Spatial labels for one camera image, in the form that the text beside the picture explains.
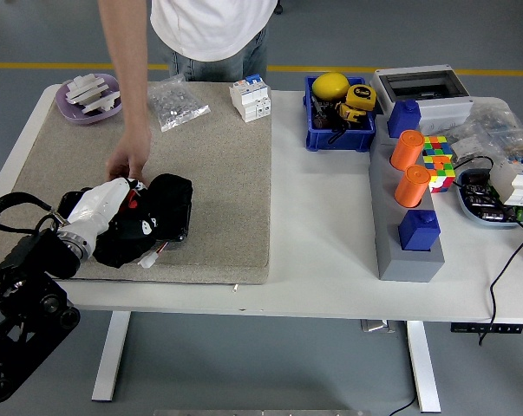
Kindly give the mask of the person's right hand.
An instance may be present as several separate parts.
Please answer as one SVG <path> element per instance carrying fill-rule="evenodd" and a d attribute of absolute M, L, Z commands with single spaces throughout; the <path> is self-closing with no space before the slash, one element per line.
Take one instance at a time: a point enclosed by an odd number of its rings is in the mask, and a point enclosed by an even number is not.
<path fill-rule="evenodd" d="M 107 180 L 117 178 L 144 181 L 152 135 L 148 127 L 128 128 L 122 134 L 106 164 Z"/>

